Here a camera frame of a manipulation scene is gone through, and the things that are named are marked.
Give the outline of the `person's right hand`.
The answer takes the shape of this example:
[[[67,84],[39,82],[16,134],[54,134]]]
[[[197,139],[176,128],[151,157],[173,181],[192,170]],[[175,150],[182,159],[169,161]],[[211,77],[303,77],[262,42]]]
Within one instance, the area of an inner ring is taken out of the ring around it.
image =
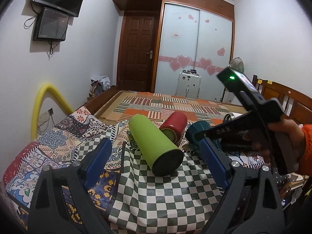
[[[306,148],[303,130],[292,119],[283,119],[275,123],[269,123],[268,129],[288,139],[290,143],[288,153],[298,163],[303,157]],[[243,139],[252,142],[253,150],[257,151],[266,163],[271,162],[272,154],[269,150],[268,142],[259,130],[248,130],[243,134]]]

